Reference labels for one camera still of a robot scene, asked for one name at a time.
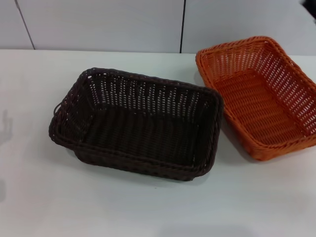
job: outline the wicker basket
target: wicker basket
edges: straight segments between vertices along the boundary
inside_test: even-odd
[[[223,115],[215,90],[92,68],[59,106],[49,136],[85,163],[182,181],[214,164]]]
[[[316,86],[269,37],[197,53],[206,86],[224,98],[225,117],[257,160],[316,145]]]

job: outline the white wall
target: white wall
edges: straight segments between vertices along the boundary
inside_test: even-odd
[[[183,0],[19,0],[36,49],[179,52]]]
[[[0,48],[32,49],[14,0],[0,0]]]
[[[255,35],[291,55],[316,55],[316,25],[300,0],[187,0],[182,52]]]

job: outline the brown wicker basket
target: brown wicker basket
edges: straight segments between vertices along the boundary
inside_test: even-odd
[[[213,89],[92,68],[56,109],[49,136],[85,163],[182,181],[214,164],[223,100]]]
[[[257,160],[316,145],[316,85],[269,37],[201,50],[205,85],[225,101],[225,116]]]

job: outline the basket handle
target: basket handle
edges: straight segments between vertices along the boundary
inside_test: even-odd
[[[60,102],[60,103],[55,107],[55,109],[54,109],[54,116],[56,115],[57,108],[58,108],[59,106],[61,106],[61,104],[62,104],[62,102]]]

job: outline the basket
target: basket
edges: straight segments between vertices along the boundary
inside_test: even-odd
[[[196,62],[253,158],[316,145],[316,86],[273,39],[224,43],[198,52]]]
[[[224,105],[213,89],[92,68],[59,106],[49,136],[85,163],[182,181],[214,164]]]

